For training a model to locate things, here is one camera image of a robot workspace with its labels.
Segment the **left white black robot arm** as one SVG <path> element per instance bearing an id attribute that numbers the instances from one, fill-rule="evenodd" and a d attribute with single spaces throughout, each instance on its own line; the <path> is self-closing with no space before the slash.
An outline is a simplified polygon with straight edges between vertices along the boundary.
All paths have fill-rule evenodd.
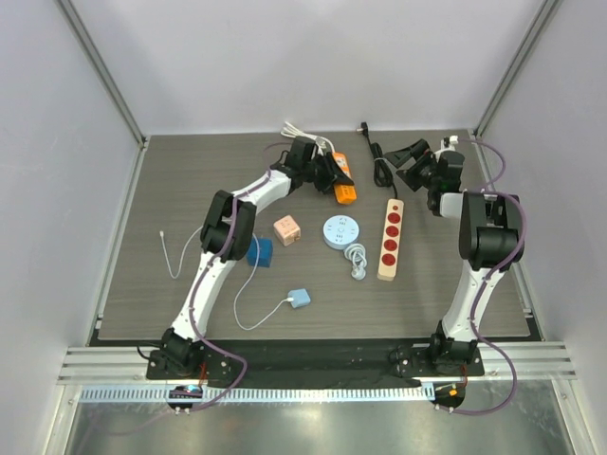
<path id="1" fill-rule="evenodd" d="M 333 193 L 338 185 L 354 185 L 344 157 L 323 152 L 310 137 L 297 136 L 257 180 L 214 195 L 200 229 L 201 255 L 193 283 L 160 347 L 152 353 L 151 366 L 183 379 L 199 372 L 203 351 L 210 345 L 205 334 L 212 308 L 227 276 L 248 252 L 257 214 L 304 183 L 322 194 Z"/>

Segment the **blue cube socket adapter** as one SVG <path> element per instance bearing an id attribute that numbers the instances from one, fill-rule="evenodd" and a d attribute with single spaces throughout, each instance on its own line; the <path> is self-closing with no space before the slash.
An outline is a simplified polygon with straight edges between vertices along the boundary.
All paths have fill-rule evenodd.
<path id="1" fill-rule="evenodd" d="M 268 238 L 253 237 L 250 242 L 246 259 L 249 266 L 271 267 L 273 243 Z"/>

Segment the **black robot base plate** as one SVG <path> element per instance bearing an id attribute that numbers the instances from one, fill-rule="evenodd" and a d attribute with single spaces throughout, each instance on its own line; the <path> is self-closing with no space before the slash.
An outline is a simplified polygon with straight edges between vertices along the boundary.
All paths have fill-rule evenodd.
<path id="1" fill-rule="evenodd" d="M 250 389 L 386 389 L 409 387 L 423 377 L 445 381 L 461 373 L 485 373 L 479 352 L 469 365 L 442 358 L 432 364 L 426 338 L 227 339 L 215 344 L 219 351 L 196 342 L 176 354 L 178 344 L 162 343 L 147 356 L 146 377 L 204 378 L 212 387 L 226 387 L 242 370 L 237 356 L 248 363 L 238 386 Z"/>

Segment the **light blue round power socket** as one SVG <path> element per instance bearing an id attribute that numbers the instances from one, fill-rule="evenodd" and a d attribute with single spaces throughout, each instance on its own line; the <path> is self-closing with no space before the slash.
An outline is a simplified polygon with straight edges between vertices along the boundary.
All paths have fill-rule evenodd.
<path id="1" fill-rule="evenodd" d="M 358 242 L 359 224 L 347 215 L 334 215 L 322 227 L 325 243 L 332 249 L 341 251 L 351 264 L 351 276 L 356 281 L 366 277 L 366 248 Z"/>

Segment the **beige cube socket adapter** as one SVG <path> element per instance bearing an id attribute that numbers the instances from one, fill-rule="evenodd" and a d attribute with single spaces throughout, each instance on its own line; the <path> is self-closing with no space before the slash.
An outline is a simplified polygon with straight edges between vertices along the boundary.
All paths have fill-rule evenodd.
<path id="1" fill-rule="evenodd" d="M 273 224 L 273 229 L 283 246 L 290 246 L 301 239 L 301 228 L 291 215 L 277 220 Z"/>

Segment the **light blue charger plug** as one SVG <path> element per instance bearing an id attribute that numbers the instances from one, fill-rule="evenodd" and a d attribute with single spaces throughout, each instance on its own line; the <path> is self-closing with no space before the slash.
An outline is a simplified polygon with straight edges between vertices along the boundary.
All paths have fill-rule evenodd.
<path id="1" fill-rule="evenodd" d="M 305 307 L 311 302 L 310 295 L 304 288 L 289 291 L 287 293 L 287 300 L 293 309 Z"/>

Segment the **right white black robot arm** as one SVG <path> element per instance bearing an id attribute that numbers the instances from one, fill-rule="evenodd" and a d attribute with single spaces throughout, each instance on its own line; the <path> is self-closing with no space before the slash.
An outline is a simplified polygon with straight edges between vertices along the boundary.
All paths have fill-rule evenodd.
<path id="1" fill-rule="evenodd" d="M 461 141 L 445 137 L 434 151 L 420 139 L 384 156 L 412 191 L 426 189 L 433 215 L 458 221 L 463 262 L 450 308 L 428 346 L 399 346 L 390 353 L 398 377 L 481 373 L 480 321 L 495 286 L 524 254 L 526 218 L 519 197 L 495 191 L 493 180 L 478 189 L 463 188 L 465 157 L 456 150 Z"/>

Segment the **orange power strip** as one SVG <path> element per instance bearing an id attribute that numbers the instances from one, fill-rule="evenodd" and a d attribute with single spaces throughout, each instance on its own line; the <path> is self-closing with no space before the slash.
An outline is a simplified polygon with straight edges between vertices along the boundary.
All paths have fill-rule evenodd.
<path id="1" fill-rule="evenodd" d="M 336 200 L 339 204 L 351 205 L 358 198 L 355 186 L 334 185 L 333 183 L 333 189 Z"/>

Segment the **beige power strip red sockets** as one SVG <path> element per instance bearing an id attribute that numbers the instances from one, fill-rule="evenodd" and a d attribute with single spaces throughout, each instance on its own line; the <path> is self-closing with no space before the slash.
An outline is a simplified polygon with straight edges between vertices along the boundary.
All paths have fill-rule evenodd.
<path id="1" fill-rule="evenodd" d="M 389 199 L 384 218 L 383 233 L 378 259 L 377 278 L 391 282 L 395 279 L 404 215 L 404 202 Z"/>

